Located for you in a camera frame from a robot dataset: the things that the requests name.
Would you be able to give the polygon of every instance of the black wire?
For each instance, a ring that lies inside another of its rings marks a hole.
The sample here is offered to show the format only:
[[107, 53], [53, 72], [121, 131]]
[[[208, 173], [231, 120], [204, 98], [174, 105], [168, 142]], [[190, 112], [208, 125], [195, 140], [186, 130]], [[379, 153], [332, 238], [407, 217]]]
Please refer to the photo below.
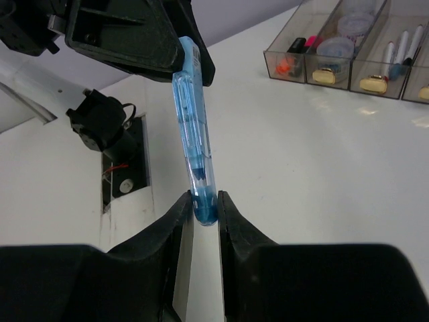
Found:
[[131, 116], [129, 117], [129, 119], [127, 121], [123, 122], [124, 125], [127, 124], [127, 123], [131, 123], [131, 121], [135, 117], [135, 114], [137, 113], [137, 107], [133, 103], [124, 104], [124, 105], [122, 105], [122, 108], [124, 109], [124, 108], [126, 108], [128, 106], [132, 106], [133, 107], [133, 113], [131, 113]]

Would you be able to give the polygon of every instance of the white marker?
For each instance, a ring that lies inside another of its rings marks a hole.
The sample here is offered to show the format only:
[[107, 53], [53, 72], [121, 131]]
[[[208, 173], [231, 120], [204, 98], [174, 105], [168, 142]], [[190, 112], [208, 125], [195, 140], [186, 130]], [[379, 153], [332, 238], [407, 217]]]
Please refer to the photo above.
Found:
[[408, 50], [407, 56], [405, 57], [404, 65], [411, 66], [414, 59], [414, 55], [416, 55], [420, 40], [422, 39], [422, 36], [423, 36], [423, 26], [418, 25], [418, 27], [416, 28], [416, 31], [414, 32], [410, 49]]
[[389, 68], [393, 59], [394, 51], [395, 44], [393, 42], [389, 42], [384, 50], [383, 64], [381, 65], [381, 76], [387, 81], [389, 80]]
[[393, 62], [394, 64], [402, 64], [404, 62], [407, 43], [408, 43], [408, 32], [404, 31], [402, 32], [402, 35], [400, 38], [400, 44], [397, 47], [395, 61]]

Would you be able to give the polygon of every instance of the clear plastic organizer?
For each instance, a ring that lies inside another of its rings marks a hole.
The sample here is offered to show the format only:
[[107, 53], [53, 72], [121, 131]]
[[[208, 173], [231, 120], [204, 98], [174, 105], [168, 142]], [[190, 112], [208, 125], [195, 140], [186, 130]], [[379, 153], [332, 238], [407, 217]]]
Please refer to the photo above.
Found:
[[340, 0], [303, 0], [293, 16], [263, 53], [271, 78], [306, 82], [304, 66], [304, 51], [302, 43], [297, 50], [288, 50], [297, 38], [305, 38], [305, 42], [315, 36], [322, 29], [332, 11]]
[[429, 24], [417, 59], [411, 67], [403, 100], [429, 104]]
[[[404, 42], [406, 44], [404, 57], [406, 57], [417, 27], [422, 25], [424, 30], [428, 23], [428, 16], [428, 0], [387, 0], [353, 61], [350, 90], [399, 99], [411, 69], [409, 65], [396, 63], [394, 60], [397, 51], [401, 48], [401, 36], [407, 31], [408, 40]], [[419, 47], [423, 39], [420, 38], [417, 41]], [[393, 52], [392, 59], [387, 59], [388, 46], [391, 46], [391, 52]]]
[[351, 65], [388, 0], [342, 0], [304, 55], [307, 83], [347, 90]]

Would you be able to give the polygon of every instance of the white table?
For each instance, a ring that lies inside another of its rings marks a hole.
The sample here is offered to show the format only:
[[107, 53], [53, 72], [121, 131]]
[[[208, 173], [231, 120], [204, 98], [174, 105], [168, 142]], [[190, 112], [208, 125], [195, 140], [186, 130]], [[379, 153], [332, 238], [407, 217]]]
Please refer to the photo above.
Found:
[[[429, 290], [429, 109], [268, 78], [287, 11], [209, 48], [205, 90], [218, 190], [281, 244], [388, 243]], [[146, 113], [156, 217], [188, 189], [171, 85], [107, 89]], [[187, 321], [223, 321], [217, 226], [195, 226]]]

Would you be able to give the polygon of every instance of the cable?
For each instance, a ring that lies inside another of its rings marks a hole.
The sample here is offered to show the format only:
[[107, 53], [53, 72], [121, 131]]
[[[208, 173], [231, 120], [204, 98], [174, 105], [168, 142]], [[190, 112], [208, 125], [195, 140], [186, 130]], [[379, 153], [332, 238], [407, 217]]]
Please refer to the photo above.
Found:
[[124, 168], [128, 168], [129, 165], [128, 164], [120, 164], [118, 166], [111, 166], [110, 168], [108, 168], [106, 171], [103, 172], [103, 174], [108, 174], [116, 169], [124, 169]]
[[137, 107], [133, 103], [124, 104], [124, 105], [122, 105], [122, 108], [124, 109], [124, 108], [126, 108], [128, 106], [132, 106], [133, 107], [133, 113], [131, 113], [131, 116], [129, 117], [129, 119], [127, 121], [123, 122], [123, 125], [124, 125], [125, 129], [127, 129], [128, 127], [131, 126], [131, 121], [133, 121], [133, 119], [135, 117], [135, 114], [137, 113]]

